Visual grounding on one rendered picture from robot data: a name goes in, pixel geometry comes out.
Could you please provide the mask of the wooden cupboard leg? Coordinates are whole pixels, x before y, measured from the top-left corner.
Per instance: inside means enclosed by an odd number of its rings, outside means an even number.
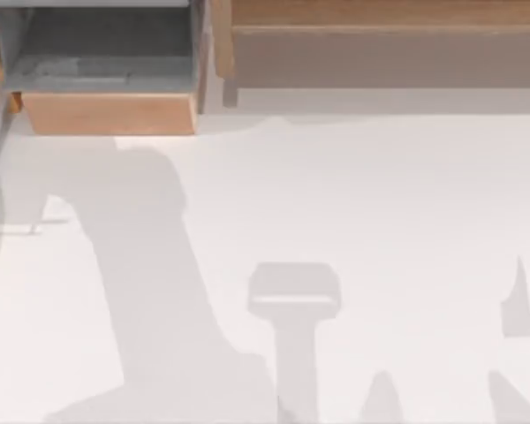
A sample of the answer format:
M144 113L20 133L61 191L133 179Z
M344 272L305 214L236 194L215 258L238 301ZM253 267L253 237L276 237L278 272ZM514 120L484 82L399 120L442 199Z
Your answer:
M238 106L232 0L210 0L216 75L223 80L223 106Z

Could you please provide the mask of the pulled-out grey drawer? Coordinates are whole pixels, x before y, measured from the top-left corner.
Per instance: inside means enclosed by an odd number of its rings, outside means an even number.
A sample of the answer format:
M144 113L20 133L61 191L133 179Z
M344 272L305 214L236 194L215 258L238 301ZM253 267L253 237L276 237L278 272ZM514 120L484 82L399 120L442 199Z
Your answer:
M207 0L0 0L0 79L26 93L192 93Z

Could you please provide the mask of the pale wooden drawer front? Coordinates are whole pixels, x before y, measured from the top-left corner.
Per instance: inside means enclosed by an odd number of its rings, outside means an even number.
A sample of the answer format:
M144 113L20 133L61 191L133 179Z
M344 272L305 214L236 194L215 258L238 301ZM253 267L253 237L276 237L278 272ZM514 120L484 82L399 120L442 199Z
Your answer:
M25 92L22 102L40 135L191 135L198 118L195 94Z

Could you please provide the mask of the wooden cupboard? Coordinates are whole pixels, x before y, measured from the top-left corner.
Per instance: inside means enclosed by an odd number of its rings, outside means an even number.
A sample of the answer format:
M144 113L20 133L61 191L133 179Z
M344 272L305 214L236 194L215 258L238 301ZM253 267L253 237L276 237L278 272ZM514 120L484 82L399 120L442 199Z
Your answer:
M530 87L530 0L232 0L243 88Z

